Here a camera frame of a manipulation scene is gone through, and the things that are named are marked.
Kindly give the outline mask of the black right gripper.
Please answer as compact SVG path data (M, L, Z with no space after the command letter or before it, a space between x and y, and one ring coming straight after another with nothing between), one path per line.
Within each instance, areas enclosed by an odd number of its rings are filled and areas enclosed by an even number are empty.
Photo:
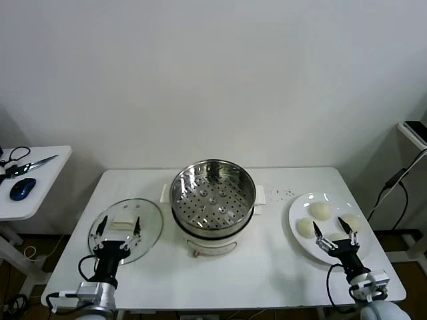
M358 232L354 231L341 217L338 218L338 221L348 238L332 242L323 236L320 228L316 222L313 221L316 245L321 250L328 251L329 256L337 258L341 262L344 273L347 276L359 276L364 273L369 273L370 269L363 265L358 256L358 250L360 248Z

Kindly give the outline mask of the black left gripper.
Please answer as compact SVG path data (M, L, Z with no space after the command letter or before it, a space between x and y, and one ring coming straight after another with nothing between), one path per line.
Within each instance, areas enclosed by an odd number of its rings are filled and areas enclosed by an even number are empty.
M107 225L106 215L97 225L96 229L89 232L88 245L98 259L94 282L116 282L117 269L123 259L130 256L131 249L141 241L140 217L137 218L132 235L125 241L103 241L103 232Z

